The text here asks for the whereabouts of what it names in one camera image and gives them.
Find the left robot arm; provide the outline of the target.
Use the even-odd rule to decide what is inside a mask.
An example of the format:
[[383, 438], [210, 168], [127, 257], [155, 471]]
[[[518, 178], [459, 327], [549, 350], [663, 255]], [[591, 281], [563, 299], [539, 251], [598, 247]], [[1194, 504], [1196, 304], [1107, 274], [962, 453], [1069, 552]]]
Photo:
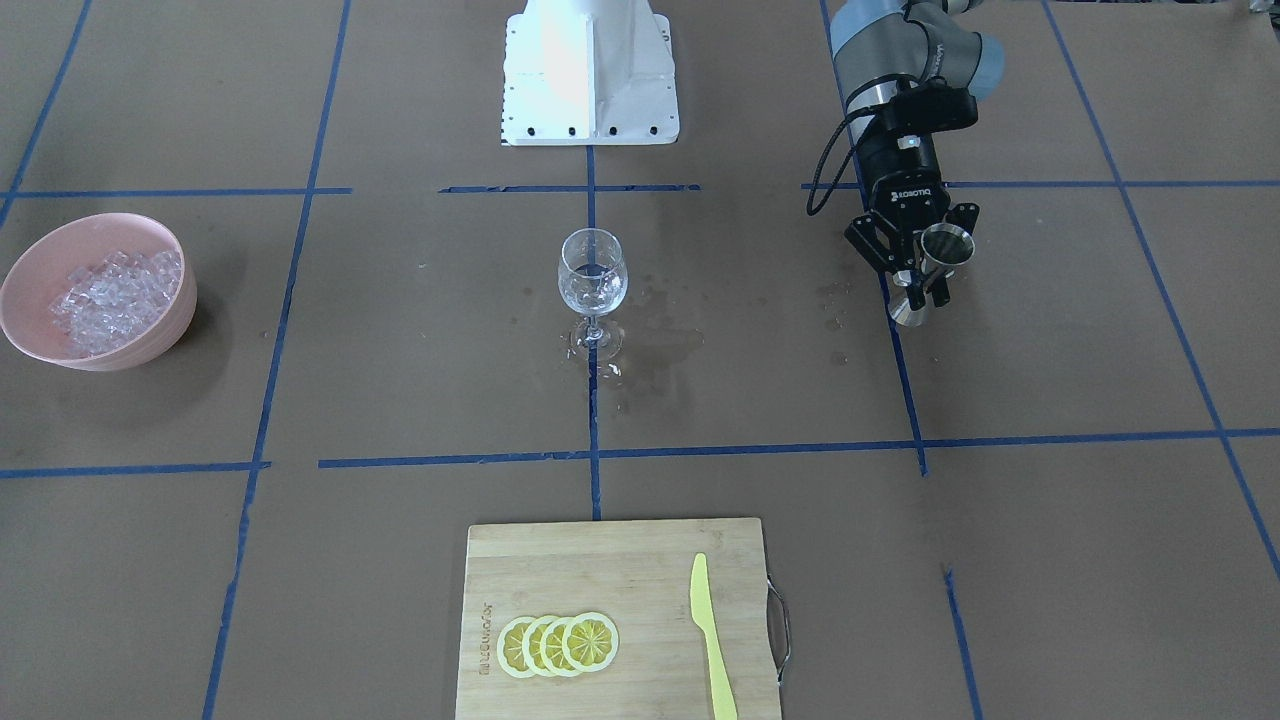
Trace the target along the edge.
[[964, 29], [972, 1], [849, 1], [829, 23], [864, 211], [846, 240], [897, 293], [890, 316], [920, 325], [950, 301], [948, 282], [977, 250], [980, 209], [945, 187], [934, 137], [977, 123], [1005, 73], [1004, 46]]

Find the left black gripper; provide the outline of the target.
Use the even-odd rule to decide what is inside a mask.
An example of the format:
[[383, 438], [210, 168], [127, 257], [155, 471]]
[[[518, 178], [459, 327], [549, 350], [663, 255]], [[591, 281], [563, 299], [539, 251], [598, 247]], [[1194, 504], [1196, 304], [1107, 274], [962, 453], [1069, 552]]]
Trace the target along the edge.
[[867, 214], [854, 218], [845, 238], [882, 275], [906, 273], [911, 311], [925, 310], [924, 274], [911, 245], [928, 225], [928, 296], [936, 307], [950, 302], [948, 278], [975, 251], [975, 202], [952, 208], [932, 135], [895, 137], [865, 123], [860, 132], [860, 181]]

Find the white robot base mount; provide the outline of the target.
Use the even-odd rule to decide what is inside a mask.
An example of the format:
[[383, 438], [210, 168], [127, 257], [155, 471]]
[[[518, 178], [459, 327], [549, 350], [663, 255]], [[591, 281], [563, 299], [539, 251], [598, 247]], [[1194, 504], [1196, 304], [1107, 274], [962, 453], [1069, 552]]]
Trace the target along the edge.
[[527, 1], [504, 41], [503, 145], [678, 141], [672, 28], [650, 3]]

